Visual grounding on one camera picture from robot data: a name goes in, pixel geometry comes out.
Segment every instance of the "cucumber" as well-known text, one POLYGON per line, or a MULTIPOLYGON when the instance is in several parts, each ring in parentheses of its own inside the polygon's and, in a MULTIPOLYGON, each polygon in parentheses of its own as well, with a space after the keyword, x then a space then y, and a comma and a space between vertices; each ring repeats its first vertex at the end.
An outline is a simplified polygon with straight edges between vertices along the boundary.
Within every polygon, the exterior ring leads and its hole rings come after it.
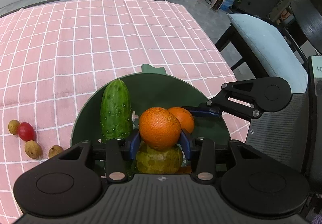
POLYGON ((100 110, 102 142, 124 139, 133 130, 131 100, 123 81, 116 79, 107 85, 100 110))

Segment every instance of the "blue gripper pad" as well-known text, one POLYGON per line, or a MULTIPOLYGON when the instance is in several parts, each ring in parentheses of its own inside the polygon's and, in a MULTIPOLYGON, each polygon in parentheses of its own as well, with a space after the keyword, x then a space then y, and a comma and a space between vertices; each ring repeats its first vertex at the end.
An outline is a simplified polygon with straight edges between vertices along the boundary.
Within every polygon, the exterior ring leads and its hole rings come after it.
POLYGON ((190 143, 192 142, 192 140, 190 140, 187 135, 185 134, 185 132, 183 130, 181 130, 181 134, 180 134, 180 138, 178 140, 178 144, 180 144, 183 153, 186 156, 187 160, 191 159, 191 150, 190 150, 190 143))
POLYGON ((214 110, 211 108, 204 107, 190 107, 190 106, 182 106, 182 108, 188 110, 192 116, 194 117, 221 117, 221 112, 218 113, 218 110, 214 110))
POLYGON ((130 155, 129 158, 131 160, 135 159, 136 153, 139 150, 141 138, 139 130, 136 129, 132 132, 132 134, 128 137, 128 140, 130 141, 130 155))

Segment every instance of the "green bowl rim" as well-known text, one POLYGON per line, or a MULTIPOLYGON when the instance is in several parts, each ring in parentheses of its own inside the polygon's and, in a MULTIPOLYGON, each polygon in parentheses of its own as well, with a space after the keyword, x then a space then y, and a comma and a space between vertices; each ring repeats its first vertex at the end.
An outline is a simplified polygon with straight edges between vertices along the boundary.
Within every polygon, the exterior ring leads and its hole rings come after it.
MULTIPOLYGON (((174 76, 171 76, 171 75, 168 75, 168 74, 159 74, 159 73, 152 73, 152 72, 148 72, 148 73, 143 73, 143 72, 137 72, 137 73, 132 73, 132 74, 128 74, 128 75, 125 75, 125 76, 122 76, 122 77, 119 77, 119 78, 116 78, 116 79, 122 79, 122 78, 125 78, 125 77, 129 77, 129 76, 133 76, 133 75, 139 75, 139 74, 155 74, 155 75, 162 75, 162 76, 168 76, 168 77, 172 77, 172 78, 174 78, 174 79, 177 79, 177 80, 179 80, 179 81, 182 81, 182 82, 184 82, 184 83, 186 83, 186 84, 188 84, 189 86, 191 86, 191 87, 193 87, 193 88, 195 88, 197 91, 199 91, 204 97, 205 97, 205 99, 207 99, 208 100, 208 98, 206 97, 206 95, 205 94, 203 94, 199 89, 197 89, 196 87, 194 87, 193 85, 191 85, 191 84, 189 84, 188 82, 186 82, 186 81, 184 81, 184 80, 181 80, 181 79, 178 79, 178 78, 176 78, 176 77, 174 77, 174 76)), ((91 96, 90 96, 90 98, 85 102, 85 104, 83 105, 83 107, 82 107, 82 109, 80 110, 80 112, 78 113, 78 115, 77 115, 77 118, 76 118, 76 120, 75 120, 75 122, 74 122, 74 125, 73 125, 73 130, 72 130, 72 132, 71 132, 71 136, 70 136, 70 147, 72 146, 71 145, 71 143, 72 143, 72 140, 73 140, 73 135, 74 135, 74 130, 75 130, 75 125, 76 125, 76 123, 77 123, 77 121, 78 121, 78 118, 79 118, 79 116, 80 116, 80 114, 82 113, 82 111, 83 111, 83 109, 84 109, 84 107, 87 105, 87 103, 92 99, 92 97, 99 91, 99 90, 101 90, 102 88, 104 88, 104 87, 106 87, 109 83, 111 83, 113 80, 111 80, 111 81, 109 81, 108 83, 106 83, 105 85, 103 85, 103 86, 101 86, 99 89, 97 89, 91 96)))

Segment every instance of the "light blue cushion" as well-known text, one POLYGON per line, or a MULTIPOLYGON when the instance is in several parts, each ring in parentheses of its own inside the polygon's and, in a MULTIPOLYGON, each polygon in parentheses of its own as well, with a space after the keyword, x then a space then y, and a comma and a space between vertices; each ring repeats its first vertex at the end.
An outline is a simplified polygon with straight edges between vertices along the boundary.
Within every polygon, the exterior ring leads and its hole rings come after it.
POLYGON ((306 91, 308 74, 274 26, 246 14, 228 17, 270 77, 285 79, 292 93, 306 91))

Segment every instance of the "robot logo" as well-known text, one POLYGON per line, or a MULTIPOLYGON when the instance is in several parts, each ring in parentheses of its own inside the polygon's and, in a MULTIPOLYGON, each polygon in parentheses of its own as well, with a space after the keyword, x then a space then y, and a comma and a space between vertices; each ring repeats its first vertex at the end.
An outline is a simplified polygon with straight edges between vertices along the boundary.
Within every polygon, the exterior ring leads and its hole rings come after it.
POLYGON ((167 178, 166 178, 166 177, 164 177, 164 176, 162 176, 162 177, 158 177, 158 178, 157 178, 157 180, 159 180, 159 181, 161 181, 161 182, 162 182, 162 181, 166 181, 166 180, 167 180, 167 178))

